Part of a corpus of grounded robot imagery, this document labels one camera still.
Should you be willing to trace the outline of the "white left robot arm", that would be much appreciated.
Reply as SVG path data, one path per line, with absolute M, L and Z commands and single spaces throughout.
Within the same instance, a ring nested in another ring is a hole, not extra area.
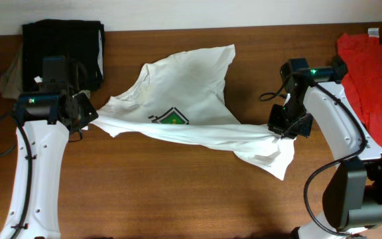
M 60 169 L 71 134 L 98 114 L 79 89 L 84 67 L 65 56 L 42 60 L 38 90 L 22 93 L 10 115 L 17 127 L 17 167 L 0 238 L 59 238 Z

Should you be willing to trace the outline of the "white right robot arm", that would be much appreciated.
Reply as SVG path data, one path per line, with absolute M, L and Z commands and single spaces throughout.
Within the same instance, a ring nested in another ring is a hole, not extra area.
M 283 138 L 308 137 L 316 122 L 334 161 L 315 170 L 304 184 L 304 203 L 311 222 L 296 227 L 291 238 L 361 238 L 382 225 L 382 147 L 370 136 L 348 102 L 342 86 L 346 66 L 309 67 L 305 58 L 281 66 L 284 105 L 275 104 L 268 128 Z M 315 216 L 308 200 L 310 183 L 336 167 L 322 196 L 323 211 Z

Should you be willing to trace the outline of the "white t-shirt with robot print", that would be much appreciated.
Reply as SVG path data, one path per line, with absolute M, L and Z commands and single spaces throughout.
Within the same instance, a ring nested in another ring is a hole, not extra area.
M 294 157 L 294 141 L 269 131 L 265 124 L 240 123 L 225 105 L 225 75 L 234 58 L 231 44 L 144 64 L 134 85 L 110 97 L 93 124 L 112 137 L 139 132 L 173 143 L 232 151 L 283 180 Z

